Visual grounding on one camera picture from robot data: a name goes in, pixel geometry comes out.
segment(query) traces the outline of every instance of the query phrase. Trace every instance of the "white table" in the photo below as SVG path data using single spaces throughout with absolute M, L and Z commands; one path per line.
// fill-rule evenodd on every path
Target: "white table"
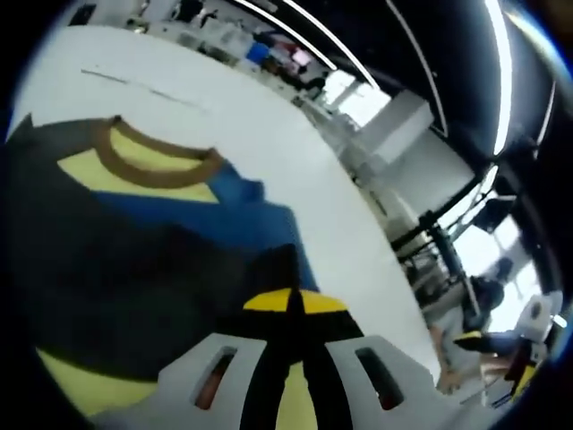
M 271 202 L 294 211 L 321 291 L 342 299 L 365 334 L 383 336 L 438 375 L 423 318 L 376 219 L 304 114 L 272 90 L 165 40 L 69 27 L 32 64 L 13 126 L 29 112 L 36 125 L 121 114 L 159 139 L 216 147 L 243 176 L 261 179 Z

